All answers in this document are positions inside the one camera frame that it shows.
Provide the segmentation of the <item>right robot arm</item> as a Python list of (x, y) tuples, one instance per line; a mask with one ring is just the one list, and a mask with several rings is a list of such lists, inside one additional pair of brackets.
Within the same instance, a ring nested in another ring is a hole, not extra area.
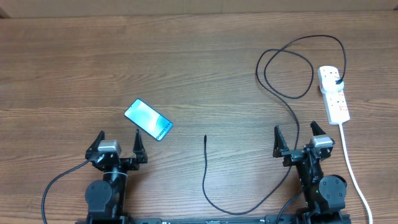
[[(313, 137), (303, 149), (290, 150), (278, 126), (274, 128), (275, 158), (283, 158), (283, 166), (296, 167), (301, 190), (281, 208), (272, 223), (350, 223), (349, 215), (341, 213), (345, 208), (347, 182), (340, 175), (325, 176), (321, 161), (329, 158), (335, 141), (316, 122), (310, 124)], [(284, 215), (285, 209), (303, 195), (305, 208), (293, 215)]]

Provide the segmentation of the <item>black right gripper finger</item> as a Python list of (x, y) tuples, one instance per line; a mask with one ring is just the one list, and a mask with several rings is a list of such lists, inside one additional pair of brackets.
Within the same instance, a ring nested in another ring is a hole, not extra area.
[(312, 133), (314, 136), (320, 136), (320, 135), (326, 134), (326, 132), (324, 132), (324, 130), (322, 130), (322, 128), (317, 124), (316, 121), (312, 121), (310, 123), (310, 127), (312, 129)]
[(289, 147), (278, 126), (274, 127), (274, 149), (273, 157), (284, 157), (289, 151)]

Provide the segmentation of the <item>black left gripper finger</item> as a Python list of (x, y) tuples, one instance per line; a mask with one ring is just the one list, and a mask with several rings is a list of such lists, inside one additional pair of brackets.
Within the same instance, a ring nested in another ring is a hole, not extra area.
[(104, 131), (100, 131), (97, 138), (93, 141), (90, 147), (86, 150), (85, 159), (90, 159), (95, 153), (98, 152), (98, 146), (102, 140), (105, 139)]
[(138, 129), (136, 129), (136, 135), (132, 151), (136, 155), (136, 162), (138, 164), (146, 164), (148, 162), (148, 156), (142, 143), (140, 131)]

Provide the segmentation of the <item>blue Samsung Galaxy smartphone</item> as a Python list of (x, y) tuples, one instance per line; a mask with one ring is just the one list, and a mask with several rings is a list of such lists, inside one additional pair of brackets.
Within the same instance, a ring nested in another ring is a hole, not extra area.
[(171, 121), (140, 99), (136, 99), (124, 115), (157, 141), (163, 140), (173, 127)]

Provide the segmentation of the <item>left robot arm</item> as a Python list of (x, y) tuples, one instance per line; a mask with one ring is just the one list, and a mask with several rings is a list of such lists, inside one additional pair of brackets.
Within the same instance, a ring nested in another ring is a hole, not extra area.
[(124, 200), (127, 173), (139, 170), (140, 164), (148, 162), (139, 130), (136, 130), (132, 151), (134, 157), (120, 157), (119, 141), (106, 140), (104, 131), (86, 150), (85, 158), (103, 172), (103, 178), (92, 182), (85, 192), (87, 223), (134, 223), (130, 213), (124, 210)]

